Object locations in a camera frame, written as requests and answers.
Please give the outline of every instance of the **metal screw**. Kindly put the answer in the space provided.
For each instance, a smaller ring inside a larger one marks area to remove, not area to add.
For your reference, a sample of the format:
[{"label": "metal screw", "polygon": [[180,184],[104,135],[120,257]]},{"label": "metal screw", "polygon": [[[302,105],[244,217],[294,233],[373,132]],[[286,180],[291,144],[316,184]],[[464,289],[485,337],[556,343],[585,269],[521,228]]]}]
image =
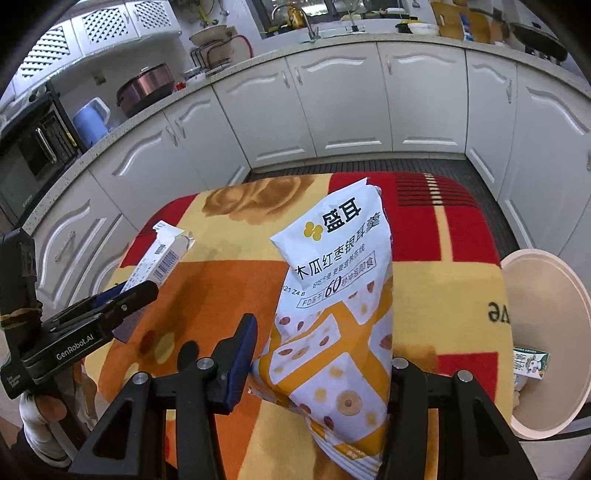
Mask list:
[{"label": "metal screw", "polygon": [[197,368],[199,370],[207,370],[208,368],[213,367],[213,360],[208,356],[204,358],[200,358],[197,360]]},{"label": "metal screw", "polygon": [[457,373],[457,377],[463,382],[468,383],[472,381],[474,375],[472,375],[468,370],[460,370]]},{"label": "metal screw", "polygon": [[148,374],[145,372],[140,372],[138,374],[135,374],[132,381],[136,385],[144,384],[148,381]]},{"label": "metal screw", "polygon": [[408,366],[408,360],[397,356],[396,358],[392,358],[392,366],[398,370],[404,370]]}]

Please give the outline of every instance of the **copper pot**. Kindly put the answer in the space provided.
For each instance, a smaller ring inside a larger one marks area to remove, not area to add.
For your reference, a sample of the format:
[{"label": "copper pot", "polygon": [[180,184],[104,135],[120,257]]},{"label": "copper pot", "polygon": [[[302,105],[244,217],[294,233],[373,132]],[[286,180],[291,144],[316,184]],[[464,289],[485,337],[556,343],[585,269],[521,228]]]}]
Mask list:
[{"label": "copper pot", "polygon": [[121,107],[127,118],[131,118],[170,95],[173,90],[174,77],[165,63],[146,67],[117,90],[117,106]]}]

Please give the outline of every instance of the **table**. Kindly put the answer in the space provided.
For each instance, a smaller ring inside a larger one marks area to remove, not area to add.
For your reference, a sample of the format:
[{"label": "table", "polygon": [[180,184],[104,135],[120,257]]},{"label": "table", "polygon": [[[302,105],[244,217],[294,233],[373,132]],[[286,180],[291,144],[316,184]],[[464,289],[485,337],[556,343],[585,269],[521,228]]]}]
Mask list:
[{"label": "table", "polygon": [[[125,281],[164,220],[191,231],[195,245],[175,268],[127,344],[114,340],[86,360],[111,401],[137,371],[176,370],[181,345],[201,355],[230,336],[242,314],[267,341],[287,264],[268,240],[322,197],[364,177],[382,190],[392,232],[393,345],[425,371],[468,369],[510,421],[512,338],[499,258],[478,205],[460,185],[423,173],[335,173],[262,179],[171,202],[139,233],[108,287]],[[176,463],[174,411],[167,413],[167,460]],[[303,417],[245,393],[216,419],[229,480],[350,478],[315,447]],[[437,472],[437,412],[430,411],[426,478]]]}]

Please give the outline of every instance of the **lattice cabinet door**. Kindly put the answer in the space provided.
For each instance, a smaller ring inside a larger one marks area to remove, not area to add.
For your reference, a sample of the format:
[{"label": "lattice cabinet door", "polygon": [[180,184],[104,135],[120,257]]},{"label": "lattice cabinet door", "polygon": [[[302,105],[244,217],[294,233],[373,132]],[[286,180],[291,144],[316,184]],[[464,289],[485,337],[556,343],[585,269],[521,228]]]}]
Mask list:
[{"label": "lattice cabinet door", "polygon": [[125,4],[139,36],[180,32],[177,18],[166,0],[140,0]]},{"label": "lattice cabinet door", "polygon": [[138,36],[125,5],[113,5],[79,15],[72,18],[72,25],[84,55]]},{"label": "lattice cabinet door", "polygon": [[72,23],[68,20],[55,25],[37,41],[18,68],[14,76],[16,94],[81,56]]}]

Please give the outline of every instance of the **faucet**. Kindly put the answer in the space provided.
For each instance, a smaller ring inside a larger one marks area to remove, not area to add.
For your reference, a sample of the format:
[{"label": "faucet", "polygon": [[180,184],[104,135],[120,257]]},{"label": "faucet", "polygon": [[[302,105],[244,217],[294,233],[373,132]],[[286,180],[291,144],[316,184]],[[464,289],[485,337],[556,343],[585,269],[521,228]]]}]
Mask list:
[{"label": "faucet", "polygon": [[277,5],[273,11],[271,12],[271,21],[275,20],[275,13],[277,12],[277,10],[279,10],[280,8],[295,8],[296,10],[300,11],[300,13],[302,14],[302,16],[304,17],[304,22],[306,22],[306,27],[308,28],[308,36],[310,37],[310,40],[318,40],[320,38],[320,36],[318,35],[318,33],[314,32],[314,30],[312,30],[312,27],[310,25],[310,21],[308,20],[308,15],[306,15],[306,12],[304,12],[301,7],[298,7],[296,5],[286,5],[286,4],[281,4],[281,5]]}]

